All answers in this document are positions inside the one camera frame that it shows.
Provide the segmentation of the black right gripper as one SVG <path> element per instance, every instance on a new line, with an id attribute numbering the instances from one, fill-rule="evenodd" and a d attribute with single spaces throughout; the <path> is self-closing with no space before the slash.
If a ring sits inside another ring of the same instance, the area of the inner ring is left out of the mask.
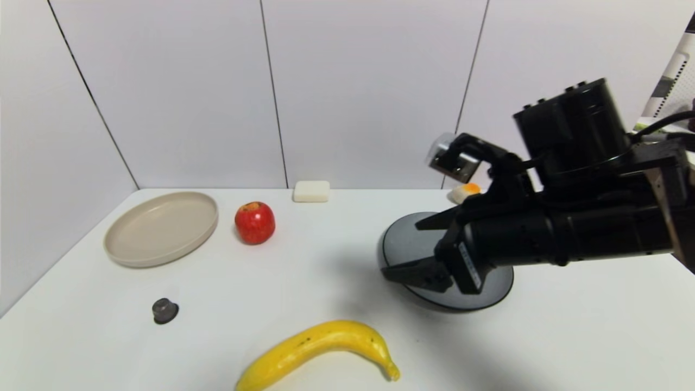
<path id="1" fill-rule="evenodd" d="M 570 262 L 551 214 L 536 203 L 494 204 L 479 194 L 418 220 L 415 227 L 448 229 L 436 247 L 437 259 L 385 266 L 381 272 L 386 280 L 420 289 L 449 289 L 452 275 L 463 294 L 481 294 L 495 269 Z"/>

